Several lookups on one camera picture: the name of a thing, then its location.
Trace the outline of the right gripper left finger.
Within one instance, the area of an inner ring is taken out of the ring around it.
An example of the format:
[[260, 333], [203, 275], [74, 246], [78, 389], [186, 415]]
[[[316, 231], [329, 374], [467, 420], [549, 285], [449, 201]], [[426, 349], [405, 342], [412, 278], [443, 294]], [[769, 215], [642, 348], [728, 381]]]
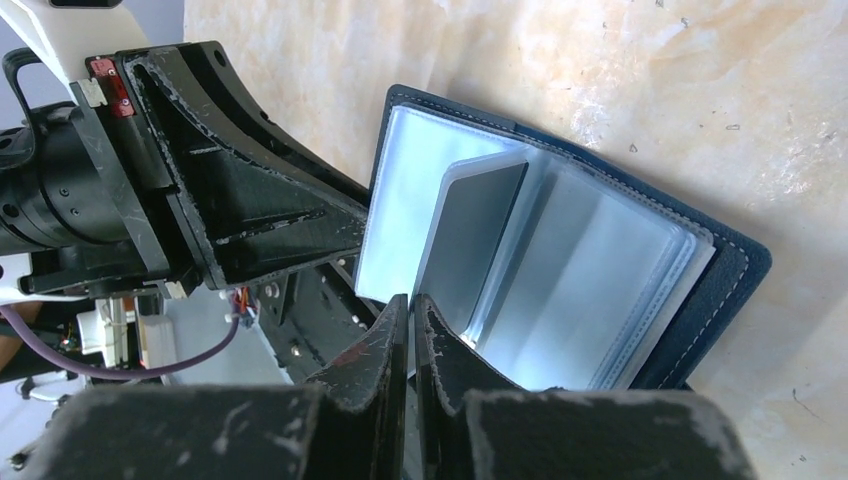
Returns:
[[99, 386], [61, 408], [25, 479], [396, 479], [408, 299], [294, 385]]

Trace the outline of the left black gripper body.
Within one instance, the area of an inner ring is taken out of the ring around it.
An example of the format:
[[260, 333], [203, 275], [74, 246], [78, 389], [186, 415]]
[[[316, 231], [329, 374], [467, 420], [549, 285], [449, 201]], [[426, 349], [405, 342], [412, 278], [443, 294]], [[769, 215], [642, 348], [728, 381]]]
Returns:
[[121, 55], [89, 57], [72, 97], [1, 134], [5, 299], [177, 299], [199, 284], [166, 136]]

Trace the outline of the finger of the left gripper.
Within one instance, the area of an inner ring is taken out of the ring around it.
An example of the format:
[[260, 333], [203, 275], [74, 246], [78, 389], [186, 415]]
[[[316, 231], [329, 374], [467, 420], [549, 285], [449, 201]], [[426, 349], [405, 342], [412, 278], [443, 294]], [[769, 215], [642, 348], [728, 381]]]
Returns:
[[122, 51], [115, 63], [208, 286], [266, 281], [360, 249], [366, 189], [278, 126], [220, 43]]

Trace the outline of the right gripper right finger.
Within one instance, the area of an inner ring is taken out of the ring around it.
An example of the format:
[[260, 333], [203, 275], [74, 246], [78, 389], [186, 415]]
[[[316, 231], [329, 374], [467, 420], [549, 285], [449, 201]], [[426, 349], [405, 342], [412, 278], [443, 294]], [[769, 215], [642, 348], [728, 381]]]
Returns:
[[427, 479], [752, 479], [729, 418], [688, 391], [518, 387], [414, 299]]

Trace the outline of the dark blue leather card holder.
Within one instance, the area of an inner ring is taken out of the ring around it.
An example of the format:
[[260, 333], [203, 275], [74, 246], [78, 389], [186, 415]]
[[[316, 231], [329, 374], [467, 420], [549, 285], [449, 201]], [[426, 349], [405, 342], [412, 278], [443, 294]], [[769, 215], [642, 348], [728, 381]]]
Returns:
[[528, 162], [471, 325], [528, 390], [677, 388], [768, 273], [761, 243], [576, 143], [404, 85], [386, 96], [360, 297], [413, 288], [445, 172]]

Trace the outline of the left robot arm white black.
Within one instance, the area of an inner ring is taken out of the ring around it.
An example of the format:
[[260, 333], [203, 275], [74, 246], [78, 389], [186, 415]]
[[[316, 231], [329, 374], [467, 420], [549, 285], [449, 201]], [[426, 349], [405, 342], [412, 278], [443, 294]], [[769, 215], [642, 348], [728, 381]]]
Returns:
[[367, 191], [281, 129], [215, 41], [155, 46], [119, 1], [5, 1], [1, 298], [265, 282], [358, 252]]

